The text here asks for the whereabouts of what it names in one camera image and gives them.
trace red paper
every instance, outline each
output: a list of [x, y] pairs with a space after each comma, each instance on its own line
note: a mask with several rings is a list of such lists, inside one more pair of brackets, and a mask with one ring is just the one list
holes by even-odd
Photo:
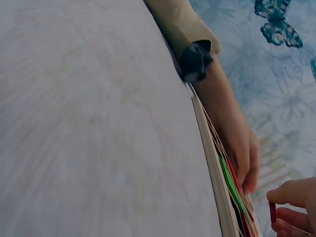
[[269, 202], [270, 206], [270, 217], [271, 217], [271, 223], [274, 223], [277, 221], [277, 210], [276, 210], [276, 204], [273, 202]]

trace green paper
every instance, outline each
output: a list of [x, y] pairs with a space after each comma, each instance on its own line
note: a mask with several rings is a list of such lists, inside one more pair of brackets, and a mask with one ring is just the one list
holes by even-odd
[[222, 170], [223, 170], [223, 174], [224, 174], [224, 178], [225, 178], [228, 190], [231, 193], [232, 198], [235, 201], [236, 205], [238, 206], [238, 209], [245, 214], [246, 219], [247, 219], [247, 221], [249, 223], [249, 226], [251, 227], [252, 231], [254, 232], [249, 213], [247, 211], [247, 208], [246, 208], [245, 204], [242, 201], [242, 198], [241, 198], [239, 192], [237, 191], [237, 188], [235, 186], [233, 177], [232, 177], [232, 175], [231, 175], [231, 173], [230, 173], [230, 171], [229, 171], [229, 169], [227, 167], [227, 164], [224, 161], [223, 157], [220, 157], [219, 161], [220, 161], [220, 164], [221, 164], [221, 167], [222, 167]]

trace blue butterfly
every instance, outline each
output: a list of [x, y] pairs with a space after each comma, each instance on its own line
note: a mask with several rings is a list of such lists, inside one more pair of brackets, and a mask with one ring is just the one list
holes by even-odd
[[316, 82], [316, 57], [311, 60], [311, 69]]
[[285, 21], [285, 11], [291, 0], [256, 0], [255, 14], [267, 18], [268, 22], [260, 28], [268, 43], [279, 46], [303, 47], [297, 32]]

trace blue floral bedsheet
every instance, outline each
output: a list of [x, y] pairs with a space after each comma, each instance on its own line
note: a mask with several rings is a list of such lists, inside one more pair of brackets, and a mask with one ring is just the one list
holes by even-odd
[[191, 0], [222, 42], [235, 96], [261, 143], [254, 205], [272, 232], [265, 192], [316, 176], [316, 0]]

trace white surface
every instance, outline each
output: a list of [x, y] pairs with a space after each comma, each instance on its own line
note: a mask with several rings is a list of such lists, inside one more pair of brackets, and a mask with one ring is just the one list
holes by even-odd
[[190, 95], [141, 0], [0, 3], [1, 237], [218, 237]]

